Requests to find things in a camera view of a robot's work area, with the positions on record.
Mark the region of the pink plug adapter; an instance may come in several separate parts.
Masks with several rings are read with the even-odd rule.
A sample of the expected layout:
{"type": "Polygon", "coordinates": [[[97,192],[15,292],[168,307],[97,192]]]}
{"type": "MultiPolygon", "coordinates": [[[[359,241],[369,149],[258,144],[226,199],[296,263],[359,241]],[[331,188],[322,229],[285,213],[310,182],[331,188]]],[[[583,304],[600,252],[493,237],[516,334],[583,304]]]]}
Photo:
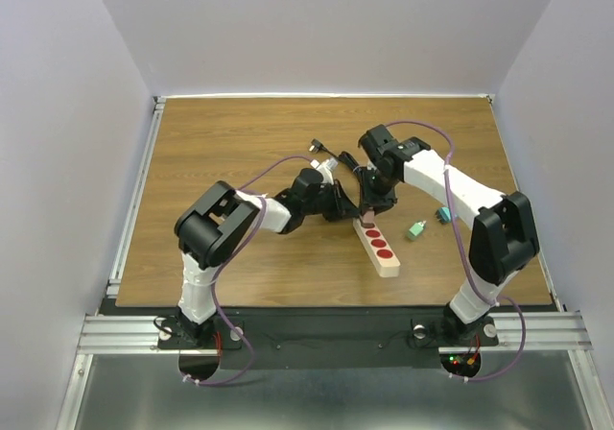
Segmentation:
{"type": "Polygon", "coordinates": [[[368,210],[361,216],[363,224],[373,224],[375,219],[375,213],[373,210],[368,210]]]}

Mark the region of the green plug adapter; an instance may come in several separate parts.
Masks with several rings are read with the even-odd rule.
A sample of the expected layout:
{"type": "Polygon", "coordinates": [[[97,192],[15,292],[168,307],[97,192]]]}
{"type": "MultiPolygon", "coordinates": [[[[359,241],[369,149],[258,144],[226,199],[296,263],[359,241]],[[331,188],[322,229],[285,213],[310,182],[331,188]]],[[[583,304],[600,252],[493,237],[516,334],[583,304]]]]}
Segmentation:
{"type": "Polygon", "coordinates": [[[418,221],[415,222],[407,231],[407,237],[414,241],[416,240],[425,230],[426,222],[418,221]]]}

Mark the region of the teal plug adapter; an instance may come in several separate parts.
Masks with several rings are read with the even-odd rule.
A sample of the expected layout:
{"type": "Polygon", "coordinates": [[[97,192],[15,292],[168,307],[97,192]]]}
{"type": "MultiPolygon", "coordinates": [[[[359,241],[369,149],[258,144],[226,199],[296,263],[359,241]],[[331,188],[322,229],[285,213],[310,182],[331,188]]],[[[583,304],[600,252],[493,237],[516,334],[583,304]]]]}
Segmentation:
{"type": "Polygon", "coordinates": [[[450,224],[453,221],[452,213],[446,206],[438,208],[435,216],[441,224],[450,224]]]}

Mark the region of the white power strip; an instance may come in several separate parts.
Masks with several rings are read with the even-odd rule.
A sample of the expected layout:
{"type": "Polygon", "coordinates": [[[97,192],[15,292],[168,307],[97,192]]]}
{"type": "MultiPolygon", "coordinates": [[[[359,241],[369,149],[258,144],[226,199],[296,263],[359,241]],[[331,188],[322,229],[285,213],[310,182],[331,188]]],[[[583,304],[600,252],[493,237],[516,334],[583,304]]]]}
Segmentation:
{"type": "Polygon", "coordinates": [[[401,264],[389,241],[375,224],[353,220],[354,230],[361,241],[375,272],[382,278],[399,277],[401,264]]]}

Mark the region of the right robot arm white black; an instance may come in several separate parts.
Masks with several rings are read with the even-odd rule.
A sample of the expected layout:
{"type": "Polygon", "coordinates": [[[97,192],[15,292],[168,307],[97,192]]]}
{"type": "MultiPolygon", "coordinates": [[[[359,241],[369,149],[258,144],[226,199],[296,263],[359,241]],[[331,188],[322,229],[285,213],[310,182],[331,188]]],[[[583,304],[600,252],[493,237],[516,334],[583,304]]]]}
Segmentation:
{"type": "Polygon", "coordinates": [[[468,177],[417,137],[397,140],[388,125],[366,131],[358,145],[368,158],[364,185],[384,196],[399,183],[415,187],[446,205],[452,228],[464,222],[469,244],[455,238],[465,281],[444,306],[441,332],[462,344],[496,306],[504,288],[540,252],[529,198],[516,191],[504,194],[468,177]]]}

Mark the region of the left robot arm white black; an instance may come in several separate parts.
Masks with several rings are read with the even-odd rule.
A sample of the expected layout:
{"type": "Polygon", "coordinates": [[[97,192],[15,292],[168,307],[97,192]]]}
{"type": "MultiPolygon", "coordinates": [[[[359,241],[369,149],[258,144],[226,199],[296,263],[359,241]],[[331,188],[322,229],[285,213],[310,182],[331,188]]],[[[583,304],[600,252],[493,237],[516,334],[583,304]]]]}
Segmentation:
{"type": "Polygon", "coordinates": [[[215,280],[256,230],[288,234],[312,215],[338,222],[358,217],[359,208],[339,181],[327,179],[315,168],[302,169],[290,187],[271,198],[245,193],[221,180],[212,185],[174,228],[183,263],[178,336],[193,347],[212,340],[215,280]]]}

